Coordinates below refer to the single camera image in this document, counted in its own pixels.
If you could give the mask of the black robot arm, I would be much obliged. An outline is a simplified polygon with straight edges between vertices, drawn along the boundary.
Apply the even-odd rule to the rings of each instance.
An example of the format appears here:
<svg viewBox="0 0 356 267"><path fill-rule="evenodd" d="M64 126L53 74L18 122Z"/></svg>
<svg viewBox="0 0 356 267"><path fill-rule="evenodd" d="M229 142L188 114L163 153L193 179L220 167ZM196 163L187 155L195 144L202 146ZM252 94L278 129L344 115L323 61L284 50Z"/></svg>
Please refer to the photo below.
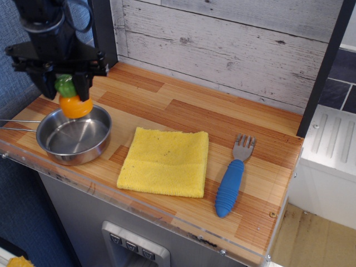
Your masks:
<svg viewBox="0 0 356 267"><path fill-rule="evenodd" d="M109 66L103 51L77 38L80 29L74 24L68 2L16 1L15 5L31 40L6 47L14 70L27 73L50 99L57 93L57 76L71 75L80 100L87 101L93 77L106 76Z"/></svg>

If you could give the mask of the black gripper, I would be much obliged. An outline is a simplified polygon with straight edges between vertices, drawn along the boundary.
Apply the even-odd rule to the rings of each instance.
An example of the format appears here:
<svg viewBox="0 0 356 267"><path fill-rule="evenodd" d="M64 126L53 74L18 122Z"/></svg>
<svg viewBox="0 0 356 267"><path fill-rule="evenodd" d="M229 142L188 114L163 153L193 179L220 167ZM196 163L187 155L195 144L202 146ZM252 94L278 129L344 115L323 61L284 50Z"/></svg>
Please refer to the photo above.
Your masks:
<svg viewBox="0 0 356 267"><path fill-rule="evenodd" d="M16 71L25 71L31 63L48 63L54 71L73 74L80 100L87 101L93 76L105 76L109 71L105 53L81 42L70 26L26 27L25 30L30 41L5 48L6 55L13 58ZM45 97L51 100L56 97L55 73L35 72L29 76Z"/></svg>

